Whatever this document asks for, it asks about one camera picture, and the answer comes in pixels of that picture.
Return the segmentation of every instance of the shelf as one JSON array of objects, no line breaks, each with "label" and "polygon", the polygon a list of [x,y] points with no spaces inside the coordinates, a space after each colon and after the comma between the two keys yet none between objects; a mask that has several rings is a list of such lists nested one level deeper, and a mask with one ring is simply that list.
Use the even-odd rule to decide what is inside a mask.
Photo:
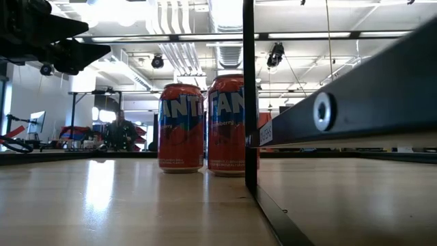
[{"label": "shelf", "polygon": [[435,146],[436,44],[433,18],[249,135],[248,147]]}]

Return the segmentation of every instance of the security camera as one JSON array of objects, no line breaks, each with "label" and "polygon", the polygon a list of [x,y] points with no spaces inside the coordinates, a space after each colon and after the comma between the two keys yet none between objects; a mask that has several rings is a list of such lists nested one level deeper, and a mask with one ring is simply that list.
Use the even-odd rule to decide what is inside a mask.
[{"label": "security camera", "polygon": [[156,54],[152,60],[152,67],[159,69],[159,68],[162,68],[163,66],[164,66],[163,55]]},{"label": "security camera", "polygon": [[282,56],[284,55],[284,46],[281,42],[277,42],[274,44],[272,51],[268,55],[267,66],[269,68],[274,68],[278,66],[282,61]]},{"label": "security camera", "polygon": [[50,64],[42,65],[40,72],[44,76],[52,76],[55,72],[55,69]]}]

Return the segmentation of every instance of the ceiling pipe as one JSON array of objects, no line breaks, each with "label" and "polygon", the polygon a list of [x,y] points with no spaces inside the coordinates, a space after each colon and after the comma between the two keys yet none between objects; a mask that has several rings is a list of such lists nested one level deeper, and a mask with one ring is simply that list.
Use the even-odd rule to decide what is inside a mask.
[{"label": "ceiling pipe", "polygon": [[[208,0],[210,25],[215,33],[240,33],[242,0]],[[242,63],[242,47],[216,47],[217,62],[223,68],[235,69]]]},{"label": "ceiling pipe", "polygon": [[[163,34],[163,31],[161,30],[158,22],[158,3],[156,0],[149,0],[147,1],[148,4],[148,15],[145,19],[145,27],[149,34]],[[175,55],[172,53],[172,50],[170,49],[168,44],[159,44],[158,47],[163,52],[163,54],[167,57],[167,59],[170,61],[171,65],[175,69],[175,71],[179,74],[184,74],[184,69],[179,65]]]},{"label": "ceiling pipe", "polygon": [[[170,34],[171,31],[167,20],[167,12],[168,12],[167,1],[161,1],[161,27],[163,28],[165,34]],[[177,62],[180,62],[180,66],[184,69],[185,74],[190,74],[190,68],[186,64],[185,58],[183,54],[180,52],[178,45],[174,43],[168,45],[170,49],[173,51],[173,54],[177,57]]]},{"label": "ceiling pipe", "polygon": [[[188,0],[181,0],[182,4],[182,28],[184,29],[185,33],[191,33],[190,28],[190,10],[188,6]],[[195,67],[195,70],[198,75],[202,75],[202,67],[200,66],[199,57],[197,56],[197,51],[195,48],[194,43],[188,43],[187,44],[188,52],[193,57],[193,65]]]},{"label": "ceiling pipe", "polygon": [[[178,0],[171,0],[171,27],[173,28],[174,32],[176,34],[182,33],[179,26],[179,5]],[[193,56],[191,55],[191,52],[188,49],[187,43],[178,44],[178,47],[182,49],[186,55],[186,58],[190,64],[191,67],[191,74],[197,74],[195,63],[193,61]]]}]

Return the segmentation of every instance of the person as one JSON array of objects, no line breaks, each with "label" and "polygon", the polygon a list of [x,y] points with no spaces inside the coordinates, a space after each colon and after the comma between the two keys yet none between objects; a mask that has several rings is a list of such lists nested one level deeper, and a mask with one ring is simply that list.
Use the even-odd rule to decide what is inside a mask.
[{"label": "person", "polygon": [[116,119],[109,125],[109,139],[115,150],[132,152],[138,133],[135,125],[124,118],[124,111],[116,113]]}]

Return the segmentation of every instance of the fanta logo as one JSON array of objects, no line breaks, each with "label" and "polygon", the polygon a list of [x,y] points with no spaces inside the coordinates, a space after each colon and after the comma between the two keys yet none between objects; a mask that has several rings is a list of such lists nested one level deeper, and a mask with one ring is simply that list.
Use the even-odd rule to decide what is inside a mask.
[{"label": "fanta logo", "polygon": [[180,95],[179,100],[163,100],[162,111],[165,117],[177,118],[180,115],[188,115],[190,107],[191,116],[203,115],[203,103],[199,102],[198,96]]},{"label": "fanta logo", "polygon": [[226,113],[240,113],[240,106],[244,109],[244,98],[242,92],[218,93],[215,91],[210,94],[210,105],[212,108],[217,108],[217,116],[220,116],[223,110],[225,110]]}]

